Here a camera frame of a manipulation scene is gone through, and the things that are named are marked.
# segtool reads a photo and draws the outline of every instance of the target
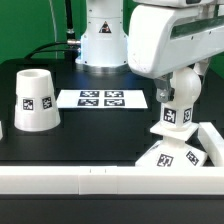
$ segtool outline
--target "white plastic object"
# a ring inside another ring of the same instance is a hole
[[[137,6],[129,30],[131,70],[138,75],[157,78],[223,52],[222,24],[171,37],[174,26],[195,22],[199,14],[199,7]]]
[[[191,68],[173,72],[174,100],[161,106],[161,125],[169,130],[185,131],[191,126],[193,104],[201,93],[201,81]]]
[[[214,0],[133,0],[134,2],[150,4],[150,5],[161,5],[161,6],[171,6],[171,7],[192,7],[195,5],[204,5]]]
[[[143,167],[197,167],[203,166],[207,154],[185,144],[197,130],[192,123],[193,104],[201,92],[201,82],[191,68],[183,68],[173,73],[171,87],[175,94],[172,101],[161,106],[160,122],[151,132],[162,135],[157,142],[135,163]]]
[[[207,159],[207,154],[185,141],[163,137],[135,163],[137,167],[200,167]]]
[[[216,167],[224,166],[224,140],[210,122],[199,123],[198,139]]]
[[[0,140],[3,137],[3,133],[2,133],[2,122],[0,121]]]
[[[79,194],[117,194],[117,167],[82,167]]]
[[[86,0],[87,29],[81,37],[77,64],[90,67],[127,65],[127,39],[123,31],[123,0]]]
[[[224,195],[223,167],[103,169],[104,174],[85,167],[2,166],[0,195]]]
[[[28,69],[18,72],[16,94],[16,128],[45,131],[60,123],[50,71]]]
[[[78,194],[79,167],[4,167],[0,194]]]

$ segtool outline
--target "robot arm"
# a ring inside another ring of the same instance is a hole
[[[195,71],[204,73],[209,58],[224,51],[224,10],[211,0],[135,1],[144,4],[130,22],[129,66],[156,79],[157,100],[165,103],[172,100],[170,73],[195,63]]]

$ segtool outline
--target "green background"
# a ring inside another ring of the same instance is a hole
[[[66,40],[64,0],[52,0],[58,40]],[[77,38],[86,29],[85,0],[72,0],[73,22]],[[128,33],[130,16],[137,4],[124,0],[124,30]],[[48,0],[1,0],[0,4],[0,63],[22,58],[35,48],[54,42],[51,9]],[[38,57],[55,57],[54,54]],[[211,68],[224,77],[224,56],[213,58]]]

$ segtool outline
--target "black tabletop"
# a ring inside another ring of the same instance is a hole
[[[142,90],[148,109],[60,109],[61,124],[29,133],[14,127],[16,73],[51,71],[55,93]],[[224,80],[209,70],[194,107],[194,122],[212,122],[224,136]],[[0,66],[0,165],[134,165],[161,136],[149,128],[160,117],[150,79],[131,72],[96,76],[64,60],[9,60]],[[197,133],[189,144],[201,148]],[[0,223],[223,223],[222,196],[0,196]]]

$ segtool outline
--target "white cone-shaped cup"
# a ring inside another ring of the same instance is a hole
[[[28,69],[17,73],[15,127],[29,132],[45,131],[60,123],[51,73]]]

